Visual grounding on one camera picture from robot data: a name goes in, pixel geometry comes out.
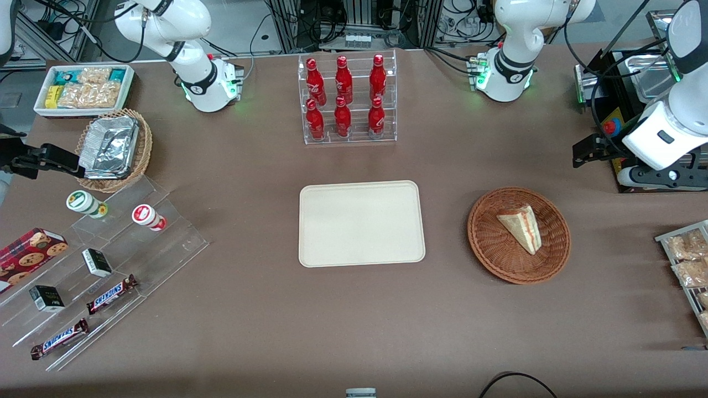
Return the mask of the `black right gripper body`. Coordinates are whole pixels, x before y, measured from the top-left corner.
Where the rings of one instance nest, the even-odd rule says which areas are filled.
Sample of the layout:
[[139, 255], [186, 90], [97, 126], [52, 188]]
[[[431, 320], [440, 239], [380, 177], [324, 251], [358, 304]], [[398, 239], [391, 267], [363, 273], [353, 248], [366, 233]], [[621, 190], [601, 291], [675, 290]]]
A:
[[45, 160], [37, 154], [25, 154], [13, 157], [8, 162], [8, 173], [36, 180]]

